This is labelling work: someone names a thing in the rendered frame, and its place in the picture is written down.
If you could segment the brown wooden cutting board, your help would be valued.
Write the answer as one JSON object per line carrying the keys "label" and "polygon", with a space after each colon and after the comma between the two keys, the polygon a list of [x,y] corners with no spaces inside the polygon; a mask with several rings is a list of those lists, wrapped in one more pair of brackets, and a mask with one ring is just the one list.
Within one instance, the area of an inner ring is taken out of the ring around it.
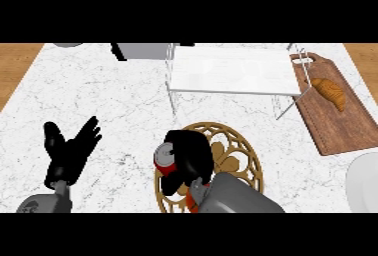
{"label": "brown wooden cutting board", "polygon": [[359,100],[335,63],[314,53],[291,54],[300,91],[304,92],[307,78],[329,79],[342,90],[345,108],[340,111],[314,88],[294,97],[297,109],[306,123],[319,154],[334,155],[378,147],[378,124]]}

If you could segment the round golden openwork placemat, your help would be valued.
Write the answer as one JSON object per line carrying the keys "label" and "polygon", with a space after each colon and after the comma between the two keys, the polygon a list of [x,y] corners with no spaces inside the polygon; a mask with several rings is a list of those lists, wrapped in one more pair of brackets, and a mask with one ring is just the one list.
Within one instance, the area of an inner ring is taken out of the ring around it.
{"label": "round golden openwork placemat", "polygon": [[[184,130],[198,131],[207,136],[213,160],[214,171],[230,173],[242,182],[245,182],[258,192],[263,192],[263,170],[254,149],[244,136],[226,125],[215,122],[199,122],[187,125]],[[162,194],[161,174],[155,167],[155,197],[158,207],[162,213],[189,212],[193,203],[186,204],[189,187],[182,185],[176,191],[177,197],[171,199]]]}

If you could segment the red can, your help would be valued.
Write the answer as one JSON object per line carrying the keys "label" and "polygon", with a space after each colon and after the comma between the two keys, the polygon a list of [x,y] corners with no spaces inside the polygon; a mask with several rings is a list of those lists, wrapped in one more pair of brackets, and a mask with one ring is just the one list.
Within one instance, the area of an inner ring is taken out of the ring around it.
{"label": "red can", "polygon": [[173,143],[164,142],[153,152],[153,164],[164,176],[179,173],[180,169],[176,163]]}

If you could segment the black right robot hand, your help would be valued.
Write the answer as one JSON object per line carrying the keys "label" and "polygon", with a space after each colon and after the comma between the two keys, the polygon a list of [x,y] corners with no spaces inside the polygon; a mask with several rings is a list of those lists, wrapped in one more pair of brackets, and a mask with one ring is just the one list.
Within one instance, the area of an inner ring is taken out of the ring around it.
{"label": "black right robot hand", "polygon": [[170,130],[165,142],[173,143],[176,170],[161,178],[162,194],[171,196],[182,185],[202,178],[202,184],[211,179],[214,160],[207,136],[192,130]]}

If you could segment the white plate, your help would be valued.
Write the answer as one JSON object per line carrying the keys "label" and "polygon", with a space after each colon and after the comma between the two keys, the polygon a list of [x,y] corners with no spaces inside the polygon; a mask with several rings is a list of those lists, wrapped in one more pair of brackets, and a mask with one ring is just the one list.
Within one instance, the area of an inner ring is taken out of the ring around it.
{"label": "white plate", "polygon": [[378,152],[359,156],[345,177],[345,192],[354,213],[378,213]]}

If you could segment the golden brown croissant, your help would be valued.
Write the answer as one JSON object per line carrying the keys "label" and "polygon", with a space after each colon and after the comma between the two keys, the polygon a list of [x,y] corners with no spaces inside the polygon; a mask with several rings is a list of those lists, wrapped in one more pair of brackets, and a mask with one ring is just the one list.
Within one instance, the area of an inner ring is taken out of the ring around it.
{"label": "golden brown croissant", "polygon": [[337,83],[326,78],[313,78],[310,83],[320,96],[334,104],[337,110],[342,112],[345,109],[345,95]]}

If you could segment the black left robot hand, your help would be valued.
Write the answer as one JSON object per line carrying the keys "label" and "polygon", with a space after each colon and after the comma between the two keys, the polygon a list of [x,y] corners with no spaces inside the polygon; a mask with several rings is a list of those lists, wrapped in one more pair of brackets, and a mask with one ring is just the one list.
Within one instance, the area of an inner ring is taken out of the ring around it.
{"label": "black left robot hand", "polygon": [[50,157],[50,164],[44,179],[44,185],[53,189],[57,181],[65,181],[72,186],[81,175],[87,158],[102,139],[99,120],[91,117],[74,139],[66,140],[57,125],[46,122],[44,129],[44,149]]}

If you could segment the grey box appliance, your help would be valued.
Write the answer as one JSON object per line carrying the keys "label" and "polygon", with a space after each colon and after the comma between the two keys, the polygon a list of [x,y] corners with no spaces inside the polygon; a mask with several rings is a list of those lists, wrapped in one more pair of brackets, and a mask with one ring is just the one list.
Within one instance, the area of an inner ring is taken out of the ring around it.
{"label": "grey box appliance", "polygon": [[173,58],[174,43],[112,43],[111,52],[118,61],[168,60]]}

